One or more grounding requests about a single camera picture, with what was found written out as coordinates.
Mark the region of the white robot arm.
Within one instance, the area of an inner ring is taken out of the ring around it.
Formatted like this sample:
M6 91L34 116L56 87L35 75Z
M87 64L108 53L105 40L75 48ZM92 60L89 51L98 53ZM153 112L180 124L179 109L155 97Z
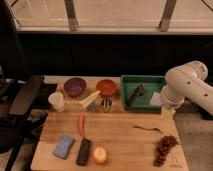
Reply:
M213 120L213 86L207 84L206 65L191 61L169 69L165 74L166 85L160 92L163 106L178 109L186 98L202 110L202 117Z

